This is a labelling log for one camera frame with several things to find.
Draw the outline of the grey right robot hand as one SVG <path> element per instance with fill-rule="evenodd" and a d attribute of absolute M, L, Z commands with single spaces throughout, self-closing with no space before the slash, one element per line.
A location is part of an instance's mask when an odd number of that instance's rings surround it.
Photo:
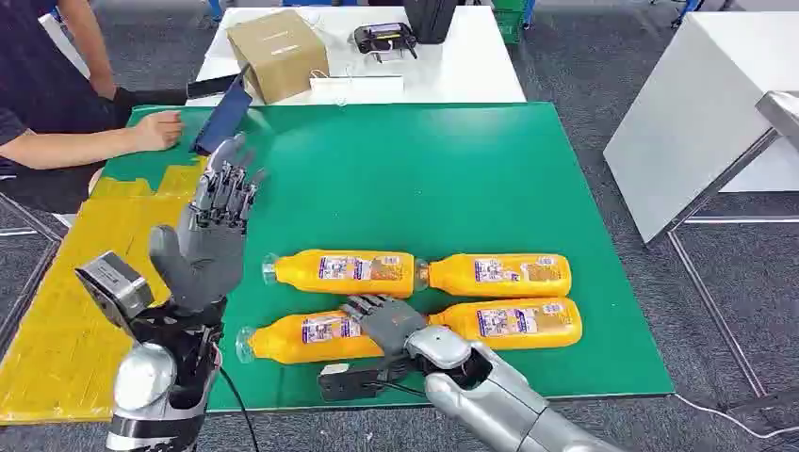
<path fill-rule="evenodd" d="M 351 295 L 340 309 L 352 317 L 386 357 L 405 353 L 405 343 L 428 326 L 425 316 L 406 301 L 385 295 Z"/>

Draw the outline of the person's right hand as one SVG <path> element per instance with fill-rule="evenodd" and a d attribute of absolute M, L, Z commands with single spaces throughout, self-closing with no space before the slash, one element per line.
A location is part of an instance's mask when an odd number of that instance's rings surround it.
<path fill-rule="evenodd" d="M 130 130 L 131 149 L 134 153 L 160 152 L 180 140 L 184 123 L 179 111 L 167 110 L 145 116 Z"/>

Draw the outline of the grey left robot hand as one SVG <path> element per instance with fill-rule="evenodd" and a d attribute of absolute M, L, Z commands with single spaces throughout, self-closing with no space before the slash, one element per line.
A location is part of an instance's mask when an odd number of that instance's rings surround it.
<path fill-rule="evenodd" d="M 227 296 L 242 278 L 249 216 L 265 171 L 248 173 L 254 150 L 243 132 L 207 158 L 193 197 L 176 227 L 155 226 L 149 257 L 183 312 L 195 313 Z"/>

